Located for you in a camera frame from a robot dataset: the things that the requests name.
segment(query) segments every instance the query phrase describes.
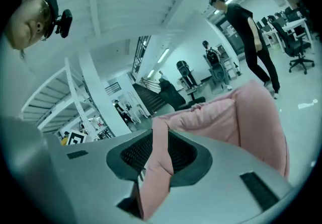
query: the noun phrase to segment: man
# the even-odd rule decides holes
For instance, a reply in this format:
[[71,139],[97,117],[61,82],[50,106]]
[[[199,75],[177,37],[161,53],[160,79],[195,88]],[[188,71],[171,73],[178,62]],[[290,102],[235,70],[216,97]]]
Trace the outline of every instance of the man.
[[196,80],[193,78],[193,76],[192,76],[192,74],[191,74],[191,72],[190,72],[190,69],[189,69],[189,66],[188,66],[188,64],[185,62],[185,61],[183,61],[183,60],[181,60],[181,61],[178,61],[177,62],[177,69],[179,70],[179,68],[181,67],[181,66],[185,66],[186,67],[186,69],[188,69],[188,75],[187,76],[182,76],[184,79],[185,79],[185,81],[187,82],[187,84],[188,84],[188,86],[189,86],[189,89],[193,89],[195,86],[197,87],[198,85],[197,85],[197,83],[196,83]]
[[[253,13],[238,4],[230,3],[227,5],[225,0],[209,0],[209,4],[218,10],[224,11],[226,19],[234,27],[244,43],[248,67],[264,82],[265,87],[272,83],[275,91],[274,99],[277,99],[280,90],[278,76],[263,36],[253,20]],[[257,56],[265,65],[270,77],[257,64]]]
[[35,76],[21,59],[23,50],[48,39],[58,18],[57,0],[21,0],[0,39],[0,115],[19,117]]
[[69,133],[67,131],[65,131],[64,133],[64,138],[61,140],[60,144],[61,145],[66,145],[67,144],[67,141],[68,141],[68,135]]
[[120,116],[122,117],[122,119],[124,120],[125,122],[125,119],[127,119],[128,121],[130,121],[131,123],[134,123],[131,119],[131,117],[126,114],[126,112],[120,107],[119,105],[119,101],[118,100],[115,100],[114,101],[114,107],[116,108],[116,110],[119,112]]
[[[218,50],[218,48],[217,47],[214,47],[214,48],[209,47],[208,41],[203,41],[202,45],[206,49],[206,57],[207,57],[208,61],[210,62],[210,64],[212,65],[212,67],[214,67],[216,64],[221,64],[221,62],[220,62],[221,53]],[[225,73],[225,78],[224,78],[223,81],[226,84],[227,90],[231,91],[232,86],[229,84],[228,72],[227,72],[224,64],[221,64],[221,65],[222,65],[222,68],[223,68],[224,73]]]
[[161,79],[169,81],[169,79],[163,74],[161,70],[159,71],[159,74],[161,74],[161,77],[160,77]]

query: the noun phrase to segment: pink pillow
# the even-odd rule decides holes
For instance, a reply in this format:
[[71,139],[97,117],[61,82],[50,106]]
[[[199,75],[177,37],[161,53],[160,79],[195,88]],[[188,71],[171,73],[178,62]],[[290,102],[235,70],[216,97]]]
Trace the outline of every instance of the pink pillow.
[[216,101],[193,111],[178,112],[166,119],[166,123],[173,130],[240,146],[235,101],[232,99]]

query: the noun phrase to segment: ceiling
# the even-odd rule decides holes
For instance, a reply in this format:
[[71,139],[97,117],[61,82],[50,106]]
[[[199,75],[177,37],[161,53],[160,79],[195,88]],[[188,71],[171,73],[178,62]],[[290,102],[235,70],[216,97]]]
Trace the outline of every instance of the ceiling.
[[[80,71],[76,52],[84,40],[99,44],[90,50],[100,74],[126,71],[133,63],[137,39],[143,35],[140,31],[178,28],[195,10],[202,14],[208,10],[208,0],[58,0],[58,4],[60,13],[64,9],[72,12],[69,36],[62,39],[53,34],[26,50],[26,63],[41,82],[63,67],[65,57]],[[109,39],[116,33],[119,39]],[[165,35],[165,46],[172,39],[173,35]]]

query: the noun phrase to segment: floor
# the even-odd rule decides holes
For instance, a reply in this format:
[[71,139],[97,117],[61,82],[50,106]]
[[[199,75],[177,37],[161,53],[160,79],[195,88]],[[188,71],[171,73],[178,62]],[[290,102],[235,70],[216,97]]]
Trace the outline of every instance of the floor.
[[[307,63],[307,74],[304,75],[302,66],[294,67],[289,73],[290,58],[282,52],[279,45],[269,48],[271,59],[276,67],[281,84],[280,98],[276,100],[276,107],[280,115],[282,127],[287,139],[290,152],[290,175],[289,182],[293,186],[300,185],[305,181],[307,174],[311,170],[314,161],[321,148],[321,120],[322,111],[322,45],[314,41],[314,51],[306,50],[306,58],[315,61],[315,67]],[[240,62],[242,75],[231,81],[231,85],[236,88],[256,79],[262,83],[247,67],[246,61]],[[221,95],[220,87],[214,87],[212,81],[207,81],[198,88],[195,97],[204,96],[206,100],[211,100]],[[186,100],[191,100],[190,96],[182,94]],[[164,115],[173,112],[170,105],[165,105],[156,115]],[[143,119],[136,129],[151,128],[151,120]]]

